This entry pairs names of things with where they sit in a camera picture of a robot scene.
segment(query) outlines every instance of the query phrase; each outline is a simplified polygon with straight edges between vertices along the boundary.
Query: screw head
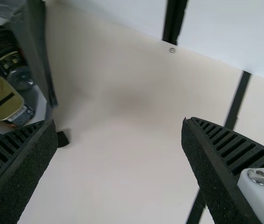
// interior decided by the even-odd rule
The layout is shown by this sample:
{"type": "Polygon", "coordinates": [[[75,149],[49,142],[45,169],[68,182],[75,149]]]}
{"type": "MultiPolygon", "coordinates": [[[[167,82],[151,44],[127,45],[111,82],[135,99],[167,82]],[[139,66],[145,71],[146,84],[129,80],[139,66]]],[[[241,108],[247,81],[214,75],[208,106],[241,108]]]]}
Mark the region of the screw head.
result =
{"type": "Polygon", "coordinates": [[[249,169],[247,175],[254,183],[264,185],[264,172],[262,170],[257,168],[249,169]]]}
{"type": "Polygon", "coordinates": [[[174,52],[175,52],[175,48],[170,48],[170,49],[169,49],[169,52],[170,52],[170,53],[174,53],[174,52]]]}

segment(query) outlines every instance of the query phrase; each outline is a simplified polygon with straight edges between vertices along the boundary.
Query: black foam pad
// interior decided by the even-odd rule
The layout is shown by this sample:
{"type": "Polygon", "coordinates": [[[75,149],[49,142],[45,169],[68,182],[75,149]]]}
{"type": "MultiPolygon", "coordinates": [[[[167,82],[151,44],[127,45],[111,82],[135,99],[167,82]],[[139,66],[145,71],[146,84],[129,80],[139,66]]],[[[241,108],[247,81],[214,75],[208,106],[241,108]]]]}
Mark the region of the black foam pad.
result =
{"type": "Polygon", "coordinates": [[[23,132],[25,136],[22,137],[27,137],[28,141],[23,142],[19,151],[11,153],[17,156],[0,174],[0,224],[17,223],[57,149],[57,135],[52,120],[30,130],[31,136],[29,132],[23,132]]]}
{"type": "Polygon", "coordinates": [[[182,148],[216,224],[261,224],[237,186],[245,168],[264,167],[264,146],[206,120],[184,119],[182,148]]]}

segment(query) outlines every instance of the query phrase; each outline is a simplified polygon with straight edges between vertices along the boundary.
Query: black metal strip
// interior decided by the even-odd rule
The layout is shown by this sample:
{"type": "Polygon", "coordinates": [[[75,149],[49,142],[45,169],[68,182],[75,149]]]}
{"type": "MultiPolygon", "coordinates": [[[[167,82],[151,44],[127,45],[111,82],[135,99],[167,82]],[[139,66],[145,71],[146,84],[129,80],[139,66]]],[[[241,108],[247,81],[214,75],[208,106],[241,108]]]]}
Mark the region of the black metal strip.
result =
{"type": "Polygon", "coordinates": [[[13,94],[12,92],[7,95],[6,97],[4,97],[1,101],[0,101],[0,106],[3,105],[5,102],[7,102],[10,98],[12,98],[13,96],[15,96],[15,94],[13,94]]]}
{"type": "Polygon", "coordinates": [[[199,223],[203,210],[206,207],[205,200],[203,199],[202,192],[199,190],[196,199],[192,205],[192,209],[188,216],[187,224],[199,223]]]}
{"type": "Polygon", "coordinates": [[[236,121],[238,119],[237,116],[238,116],[240,106],[243,101],[250,77],[251,77],[251,74],[249,72],[243,71],[242,78],[240,80],[238,89],[234,97],[234,101],[230,107],[229,114],[226,118],[225,125],[224,125],[224,127],[230,130],[233,130],[235,127],[236,121]]]}
{"type": "Polygon", "coordinates": [[[188,0],[168,0],[162,40],[177,45],[188,0]]]}
{"type": "MultiPolygon", "coordinates": [[[[225,121],[224,127],[226,128],[233,130],[236,125],[236,121],[238,119],[237,116],[238,116],[241,103],[243,101],[243,98],[244,98],[244,95],[245,95],[245,92],[246,92],[246,89],[247,89],[247,86],[250,80],[250,77],[251,77],[251,74],[249,72],[243,71],[241,80],[236,90],[234,100],[231,104],[229,113],[225,121]]],[[[205,207],[206,207],[206,203],[203,199],[202,192],[201,190],[198,190],[196,199],[193,203],[193,206],[189,213],[186,224],[198,224],[205,207]]]]}

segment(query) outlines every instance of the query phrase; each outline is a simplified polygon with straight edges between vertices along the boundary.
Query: white floor surface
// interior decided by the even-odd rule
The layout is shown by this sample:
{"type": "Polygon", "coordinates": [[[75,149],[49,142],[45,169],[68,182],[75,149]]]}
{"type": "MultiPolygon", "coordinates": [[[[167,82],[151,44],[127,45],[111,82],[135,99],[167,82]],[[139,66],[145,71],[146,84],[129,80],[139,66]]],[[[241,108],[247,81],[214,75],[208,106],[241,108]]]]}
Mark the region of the white floor surface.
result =
{"type": "Polygon", "coordinates": [[[182,121],[223,125],[242,71],[61,4],[48,8],[47,40],[56,128],[71,143],[18,223],[184,223],[198,185],[182,121]]]}

